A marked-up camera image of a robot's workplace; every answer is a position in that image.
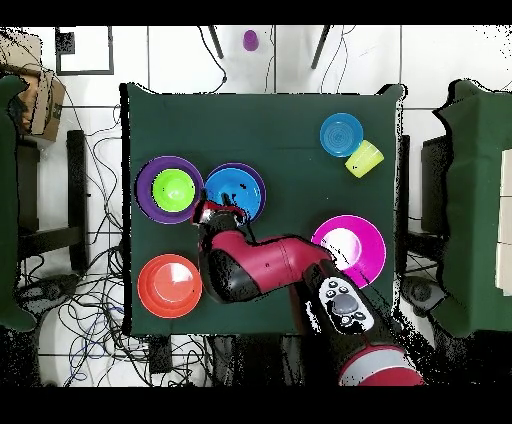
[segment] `chair leg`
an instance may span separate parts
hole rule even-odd
[[[324,25],[322,35],[320,35],[320,40],[318,41],[318,46],[316,48],[315,57],[313,58],[313,63],[311,64],[311,69],[316,69],[316,65],[318,65],[318,60],[322,54],[322,50],[324,48],[325,40],[327,39],[327,34],[329,34],[330,27],[330,25]]]
[[[217,37],[217,32],[215,31],[215,25],[208,25],[208,29],[210,30],[210,35],[212,36],[213,44],[215,45],[215,50],[217,50],[217,56],[219,56],[219,59],[223,59],[224,54],[222,53],[222,49],[220,48],[219,38]]]

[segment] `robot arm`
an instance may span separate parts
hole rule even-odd
[[[244,212],[203,195],[192,223],[199,226],[199,271],[222,303],[243,302],[295,284],[307,332],[330,352],[339,385],[416,385],[421,376],[371,303],[340,272],[331,253],[299,236],[261,242],[239,229]]]

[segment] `purple object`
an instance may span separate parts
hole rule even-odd
[[[190,206],[181,212],[166,212],[159,208],[151,194],[156,176],[166,169],[181,169],[194,181],[196,192]],[[177,156],[160,156],[150,160],[142,167],[135,183],[135,199],[144,214],[161,224],[178,224],[192,216],[194,206],[199,200],[203,188],[203,178],[189,161]]]
[[[215,174],[215,172],[220,171],[221,169],[226,169],[226,168],[236,168],[236,169],[245,171],[251,177],[253,177],[254,180],[256,181],[256,183],[258,184],[258,188],[260,189],[260,195],[261,195],[261,203],[260,203],[260,207],[258,208],[258,212],[256,212],[256,215],[252,219],[252,221],[254,221],[256,218],[258,218],[258,216],[261,215],[261,212],[263,211],[263,208],[265,207],[265,200],[267,197],[266,196],[267,192],[265,190],[265,184],[263,183],[263,178],[261,178],[261,175],[258,174],[258,172],[256,172],[255,169],[251,168],[249,165],[246,165],[245,163],[239,163],[239,162],[228,162],[228,163],[218,166],[212,172],[210,172],[210,175],[208,175],[208,178],[210,178],[213,174]]]
[[[246,31],[244,34],[244,48],[245,50],[248,50],[250,52],[253,52],[258,48],[260,45],[258,41],[258,36],[256,33],[250,29],[249,31]]]

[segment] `pink plate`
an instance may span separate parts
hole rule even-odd
[[[359,216],[341,215],[325,221],[311,241],[329,249],[338,269],[359,288],[373,283],[386,262],[382,235],[375,225]]]

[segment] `table leg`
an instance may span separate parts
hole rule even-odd
[[[330,25],[324,25],[322,35],[320,36],[320,40],[318,41],[318,46],[316,48],[315,57],[313,58],[313,63],[311,64],[311,69],[316,69],[316,65],[318,65],[318,59],[320,59],[320,55],[322,54],[325,40],[327,39],[327,34],[329,34],[330,28]]]
[[[210,35],[212,36],[213,44],[215,45],[215,50],[217,50],[217,56],[219,56],[219,59],[223,59],[224,54],[222,53],[222,49],[220,48],[219,38],[217,37],[217,32],[215,31],[215,25],[208,25],[208,29],[210,30]]]
[[[87,243],[87,181],[85,136],[83,131],[68,131],[68,225],[78,227],[80,241],[69,245],[71,269],[81,273],[89,266]]]

